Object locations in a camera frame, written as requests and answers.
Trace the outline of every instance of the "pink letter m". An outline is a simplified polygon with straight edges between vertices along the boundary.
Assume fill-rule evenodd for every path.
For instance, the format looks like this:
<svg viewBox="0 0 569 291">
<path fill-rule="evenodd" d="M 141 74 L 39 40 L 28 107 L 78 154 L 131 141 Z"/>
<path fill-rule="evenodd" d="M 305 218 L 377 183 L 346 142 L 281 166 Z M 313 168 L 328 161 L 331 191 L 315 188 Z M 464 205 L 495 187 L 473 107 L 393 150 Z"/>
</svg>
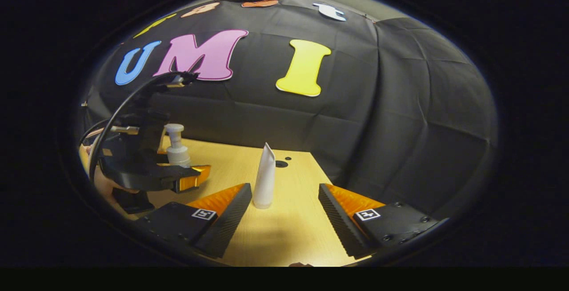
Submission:
<svg viewBox="0 0 569 291">
<path fill-rule="evenodd" d="M 222 31 L 201 44 L 199 48 L 193 34 L 179 36 L 170 41 L 170 49 L 164 57 L 155 76 L 171 70 L 174 61 L 178 71 L 190 70 L 201 58 L 204 58 L 196 72 L 200 73 L 199 80 L 227 80 L 233 75 L 229 68 L 229 60 L 236 43 L 247 36 L 245 30 Z"/>
</svg>

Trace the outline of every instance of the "black fabric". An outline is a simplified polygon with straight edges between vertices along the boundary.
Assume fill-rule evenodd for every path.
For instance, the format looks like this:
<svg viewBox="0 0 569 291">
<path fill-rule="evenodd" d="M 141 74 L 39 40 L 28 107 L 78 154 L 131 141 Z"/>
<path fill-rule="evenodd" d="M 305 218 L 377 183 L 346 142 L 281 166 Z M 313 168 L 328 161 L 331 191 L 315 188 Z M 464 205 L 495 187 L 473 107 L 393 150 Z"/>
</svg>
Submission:
<svg viewBox="0 0 569 291">
<path fill-rule="evenodd" d="M 330 20 L 306 0 L 280 0 L 268 8 L 220 1 L 214 10 L 180 18 L 193 8 L 137 38 L 125 38 L 95 73 L 106 107 L 114 111 L 128 93 L 158 70 L 172 38 L 195 34 L 200 46 L 222 30 L 247 30 L 232 54 L 231 79 L 197 81 L 155 96 L 152 104 L 169 111 L 171 122 L 185 126 L 183 137 L 248 147 L 263 147 L 267 142 L 273 149 L 310 151 L 335 182 L 358 144 L 375 97 L 378 50 L 372 22 L 350 11 L 343 15 L 347 22 Z M 293 39 L 317 42 L 332 50 L 321 63 L 317 83 L 322 90 L 317 97 L 276 88 L 293 58 Z M 162 43 L 140 75 L 125 86 L 116 85 L 114 77 L 124 54 L 156 40 Z"/>
<path fill-rule="evenodd" d="M 376 27 L 378 103 L 347 188 L 451 216 L 490 172 L 497 143 L 492 93 L 472 62 L 424 24 L 401 18 Z"/>
</svg>

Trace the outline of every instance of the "wooden table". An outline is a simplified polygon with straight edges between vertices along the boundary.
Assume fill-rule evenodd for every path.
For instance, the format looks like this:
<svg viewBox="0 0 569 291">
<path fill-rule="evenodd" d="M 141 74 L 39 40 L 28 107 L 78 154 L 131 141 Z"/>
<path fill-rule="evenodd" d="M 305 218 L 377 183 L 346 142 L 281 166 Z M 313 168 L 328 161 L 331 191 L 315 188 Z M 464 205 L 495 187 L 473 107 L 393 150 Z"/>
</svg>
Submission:
<svg viewBox="0 0 569 291">
<path fill-rule="evenodd" d="M 149 192 L 148 199 L 156 208 L 172 201 L 189 203 L 244 182 L 254 190 L 262 148 L 187 139 L 183 143 L 189 148 L 193 165 L 212 166 L 209 178 L 190 192 Z M 163 146 L 169 146 L 168 137 L 164 137 Z M 288 267 L 297 262 L 336 267 L 355 263 L 353 257 L 347 256 L 318 200 L 319 184 L 331 182 L 316 160 L 309 152 L 274 153 L 277 160 L 289 165 L 276 168 L 272 206 L 261 210 L 251 201 L 224 257 L 215 261 L 246 267 Z"/>
</svg>

